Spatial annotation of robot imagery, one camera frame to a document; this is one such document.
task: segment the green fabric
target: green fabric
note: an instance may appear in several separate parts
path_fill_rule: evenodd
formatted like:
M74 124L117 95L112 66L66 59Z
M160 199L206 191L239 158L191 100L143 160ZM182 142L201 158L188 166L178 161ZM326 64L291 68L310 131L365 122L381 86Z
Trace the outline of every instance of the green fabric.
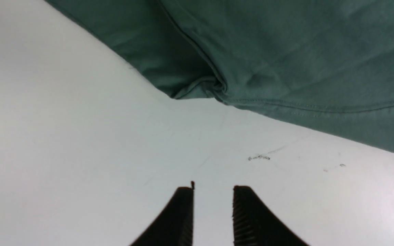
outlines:
M394 152L394 0L48 0L172 98Z

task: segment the white table surface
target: white table surface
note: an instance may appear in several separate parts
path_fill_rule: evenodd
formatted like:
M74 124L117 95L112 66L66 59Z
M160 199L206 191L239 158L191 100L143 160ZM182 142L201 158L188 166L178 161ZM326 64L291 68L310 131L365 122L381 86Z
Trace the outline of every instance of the white table surface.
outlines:
M0 246L129 245L191 180L196 246L233 246L234 185L311 246L394 245L394 154L174 101L46 2L0 0Z

